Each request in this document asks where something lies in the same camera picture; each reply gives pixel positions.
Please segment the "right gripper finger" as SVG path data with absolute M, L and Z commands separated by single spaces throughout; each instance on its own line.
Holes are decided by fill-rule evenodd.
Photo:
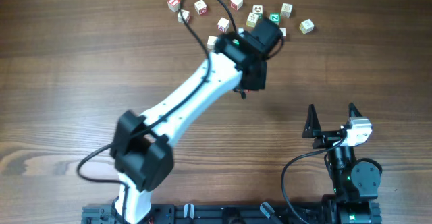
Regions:
M 353 102 L 348 105 L 348 117 L 362 117 L 362 114 Z
M 319 123 L 315 106 L 310 104 L 308 106 L 308 115 L 304 130 L 302 132 L 303 138 L 316 138 L 322 136 L 321 125 Z

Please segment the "pretzel block red side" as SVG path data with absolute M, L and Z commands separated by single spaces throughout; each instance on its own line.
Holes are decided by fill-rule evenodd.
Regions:
M 283 37 L 286 37 L 286 28 L 279 28 L 281 30 L 281 33 L 283 34 Z

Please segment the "red A letter block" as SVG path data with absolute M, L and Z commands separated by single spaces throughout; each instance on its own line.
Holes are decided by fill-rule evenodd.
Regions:
M 221 32 L 227 32 L 230 26 L 230 21 L 226 18 L 220 18 L 217 23 L 217 29 Z

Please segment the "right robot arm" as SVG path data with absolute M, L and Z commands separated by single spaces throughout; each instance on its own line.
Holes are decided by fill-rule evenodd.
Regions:
M 312 138 L 314 149 L 327 151 L 327 171 L 333 184 L 333 195 L 322 197 L 321 223 L 378 224 L 381 209 L 374 200 L 383 173 L 382 166 L 373 159 L 358 159 L 354 148 L 364 144 L 372 133 L 372 123 L 362 116 L 353 103 L 348 105 L 348 120 L 338 130 L 321 129 L 314 105 L 309 105 L 302 133 Z

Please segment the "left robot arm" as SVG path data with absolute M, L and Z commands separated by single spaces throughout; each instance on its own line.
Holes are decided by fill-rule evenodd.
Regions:
M 118 120 L 110 155 L 125 185 L 115 202 L 120 223 L 139 223 L 151 209 L 152 191 L 174 166 L 173 148 L 187 128 L 219 97 L 265 88 L 267 60 L 284 36 L 263 18 L 252 32 L 221 34 L 202 65 L 172 94 L 141 115 Z

